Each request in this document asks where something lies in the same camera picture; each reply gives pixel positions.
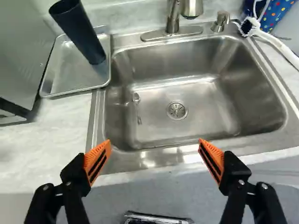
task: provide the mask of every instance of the metal tray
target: metal tray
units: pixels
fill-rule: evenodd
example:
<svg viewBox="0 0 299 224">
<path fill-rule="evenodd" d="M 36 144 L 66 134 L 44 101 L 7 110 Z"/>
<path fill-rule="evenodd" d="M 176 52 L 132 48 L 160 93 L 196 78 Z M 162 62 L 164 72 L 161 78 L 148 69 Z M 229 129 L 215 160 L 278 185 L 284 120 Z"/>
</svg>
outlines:
<svg viewBox="0 0 299 224">
<path fill-rule="evenodd" d="M 106 60 L 91 65 L 66 34 L 56 38 L 39 94 L 43 98 L 107 86 L 111 80 L 110 35 L 106 26 L 94 28 Z"/>
</svg>

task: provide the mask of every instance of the sink basin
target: sink basin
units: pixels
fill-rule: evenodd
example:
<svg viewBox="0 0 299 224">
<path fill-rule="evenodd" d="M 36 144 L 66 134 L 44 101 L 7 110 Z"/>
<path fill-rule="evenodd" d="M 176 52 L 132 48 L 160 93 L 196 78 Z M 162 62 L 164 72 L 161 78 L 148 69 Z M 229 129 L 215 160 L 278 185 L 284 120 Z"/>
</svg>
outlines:
<svg viewBox="0 0 299 224">
<path fill-rule="evenodd" d="M 263 72 L 233 37 L 128 49 L 114 56 L 112 67 L 104 131 L 121 150 L 271 132 L 285 121 Z"/>
<path fill-rule="evenodd" d="M 114 37 L 112 80 L 93 94 L 87 143 L 111 140 L 122 166 L 105 173 L 198 161 L 199 138 L 237 155 L 299 144 L 298 109 L 255 42 L 234 25 L 218 34 L 209 25 L 171 41 Z"/>
</svg>

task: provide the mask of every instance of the metal appliance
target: metal appliance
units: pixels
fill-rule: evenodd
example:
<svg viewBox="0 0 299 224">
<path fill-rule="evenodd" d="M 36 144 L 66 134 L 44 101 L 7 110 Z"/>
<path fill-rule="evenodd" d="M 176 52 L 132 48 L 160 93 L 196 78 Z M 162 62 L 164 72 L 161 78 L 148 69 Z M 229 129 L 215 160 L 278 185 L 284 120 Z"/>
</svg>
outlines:
<svg viewBox="0 0 299 224">
<path fill-rule="evenodd" d="M 0 3 L 0 125 L 32 110 L 55 35 L 30 1 Z"/>
</svg>

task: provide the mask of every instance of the sink drain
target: sink drain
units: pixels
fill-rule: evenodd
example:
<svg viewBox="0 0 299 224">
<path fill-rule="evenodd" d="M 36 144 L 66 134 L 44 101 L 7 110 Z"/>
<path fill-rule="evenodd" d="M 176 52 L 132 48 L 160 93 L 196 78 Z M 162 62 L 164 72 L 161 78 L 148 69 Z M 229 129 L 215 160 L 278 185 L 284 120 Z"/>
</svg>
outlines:
<svg viewBox="0 0 299 224">
<path fill-rule="evenodd" d="M 166 114 L 174 120 L 182 120 L 187 117 L 188 110 L 179 102 L 171 102 L 167 106 Z"/>
</svg>

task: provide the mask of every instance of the black tube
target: black tube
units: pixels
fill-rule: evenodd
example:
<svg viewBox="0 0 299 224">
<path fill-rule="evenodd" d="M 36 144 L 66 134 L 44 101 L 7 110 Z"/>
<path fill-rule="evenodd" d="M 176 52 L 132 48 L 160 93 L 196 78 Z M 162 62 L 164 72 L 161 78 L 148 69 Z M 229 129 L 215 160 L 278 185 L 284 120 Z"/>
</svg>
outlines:
<svg viewBox="0 0 299 224">
<path fill-rule="evenodd" d="M 106 59 L 80 0 L 56 2 L 49 13 L 90 64 L 99 64 Z"/>
</svg>

